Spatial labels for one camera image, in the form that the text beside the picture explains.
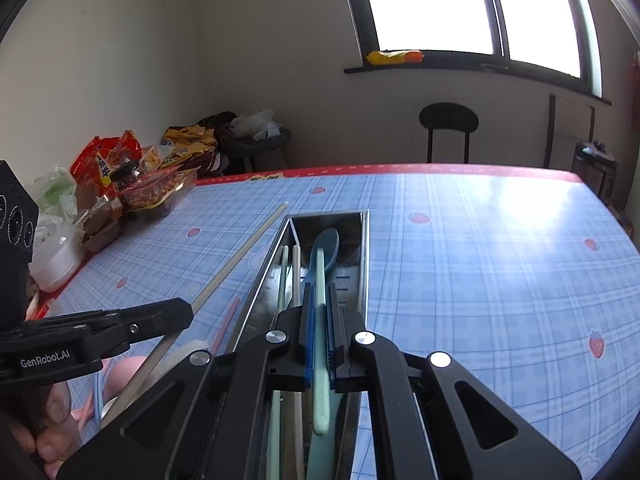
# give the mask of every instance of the white plastic bag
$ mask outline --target white plastic bag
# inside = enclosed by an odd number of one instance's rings
[[[231,121],[230,129],[234,137],[252,137],[263,140],[280,134],[278,125],[273,121],[274,112],[263,110],[257,114],[242,114]]]
[[[27,191],[38,204],[40,214],[59,216],[65,222],[72,222],[78,214],[76,181],[62,166],[36,178],[27,186]]]
[[[44,240],[56,234],[60,226],[65,222],[62,216],[53,216],[40,213],[38,215],[38,225],[33,235],[33,247],[37,248],[44,243]]]
[[[45,241],[34,245],[29,271],[40,290],[58,290],[76,272],[84,258],[83,236],[81,228],[64,222]]]

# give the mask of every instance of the chopstick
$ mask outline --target chopstick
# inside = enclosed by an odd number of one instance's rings
[[[324,290],[324,249],[316,255],[316,309],[314,327],[314,433],[329,431],[329,371],[326,364],[326,294]]]
[[[282,248],[280,264],[280,286],[278,288],[278,314],[284,310],[284,296],[287,290],[287,264],[289,263],[289,246]],[[269,440],[267,442],[267,480],[280,480],[280,390],[274,390],[271,397],[271,418],[269,420]]]
[[[97,373],[101,373],[106,378],[107,372],[109,371],[110,366],[111,366],[111,358],[109,357],[107,359],[103,359],[102,370]],[[80,432],[80,435],[82,435],[83,433],[84,425],[86,424],[86,421],[89,418],[89,411],[91,410],[91,405],[94,403],[94,390],[95,390],[95,383],[94,383],[93,389],[89,390],[89,393],[87,394],[86,399],[84,400],[84,405],[82,406],[82,409],[80,411],[80,419],[78,419],[78,431]]]
[[[271,216],[269,216],[269,218],[264,221],[264,223],[256,230],[256,232],[252,234],[251,237],[242,245],[242,247],[238,249],[236,254],[234,254],[231,259],[222,267],[222,269],[220,269],[220,272],[217,273],[209,283],[207,283],[207,286],[201,291],[200,294],[197,295],[196,299],[191,304],[194,315],[198,313],[198,311],[202,308],[206,301],[220,286],[220,283],[224,281],[224,279],[231,273],[234,267],[240,262],[240,260],[242,260],[245,254],[249,252],[249,249],[251,249],[251,247],[255,245],[255,243],[260,239],[265,231],[271,226],[271,224],[276,221],[278,216],[280,216],[288,206],[288,202],[280,204],[276,211],[274,211]],[[146,378],[149,377],[149,374],[158,365],[160,360],[165,356],[169,348],[171,348],[171,346],[175,343],[180,334],[181,332],[166,335],[156,345],[151,354],[149,354],[149,356],[146,358],[145,362],[142,363],[142,366],[133,375],[129,383],[127,383],[127,386],[113,403],[111,409],[104,416],[101,424],[102,428],[104,428],[114,418],[116,418],[124,410],[127,409],[127,406],[135,397],[136,392],[140,389]]]
[[[292,304],[299,306],[300,301],[300,246],[293,246],[292,262],[293,265],[293,287],[292,287]],[[302,428],[302,393],[293,392],[293,441],[296,454],[296,477],[298,480],[305,479],[305,439]]]
[[[236,314],[236,310],[238,310],[238,305],[240,305],[240,298],[235,298],[234,302],[231,304],[231,308],[229,309],[228,314],[226,314],[225,320],[222,322],[222,326],[216,334],[216,338],[211,344],[211,355],[218,355],[218,350],[220,350],[220,345],[222,345],[222,340],[225,338],[226,331],[229,329],[229,325],[231,324],[231,320]]]
[[[102,420],[102,409],[104,407],[104,401],[102,398],[102,377],[100,370],[94,374],[94,417],[100,424]]]

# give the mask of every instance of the snack bag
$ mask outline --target snack bag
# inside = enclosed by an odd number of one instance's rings
[[[160,159],[157,146],[142,148],[142,158],[140,158],[142,174],[157,170],[160,164],[162,164],[162,159]]]
[[[191,157],[201,156],[214,150],[218,141],[213,136],[213,129],[204,126],[189,126],[187,128],[169,128],[162,136],[163,146],[172,146],[174,150],[162,162],[160,169],[183,164]]]
[[[109,174],[128,160],[140,160],[141,154],[140,143],[131,130],[121,137],[94,137],[71,165],[70,173],[79,185],[93,186],[97,196],[114,198]]]

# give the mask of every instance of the white wall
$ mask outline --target white wall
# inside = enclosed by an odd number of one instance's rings
[[[95,135],[212,113],[192,0],[28,0],[0,43],[0,158],[24,182]]]
[[[595,102],[596,138],[620,160],[617,197],[624,203],[638,154],[627,78],[635,43],[609,0],[590,1],[604,95],[612,107],[546,84],[478,72],[346,75],[343,69],[361,63],[348,0],[199,0],[198,15],[219,109],[275,110],[293,132],[286,147],[292,165],[425,161],[418,113],[427,104],[451,100],[480,118],[471,162],[541,166],[554,92],[582,109],[576,125],[584,124],[586,107]],[[585,137],[588,131],[573,133]],[[436,133],[434,161],[462,161],[462,136],[445,136]]]

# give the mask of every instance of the window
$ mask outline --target window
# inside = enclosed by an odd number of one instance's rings
[[[422,68],[506,73],[601,96],[598,46],[586,0],[350,4],[364,67],[347,72],[373,70],[366,61],[373,50],[420,49]]]

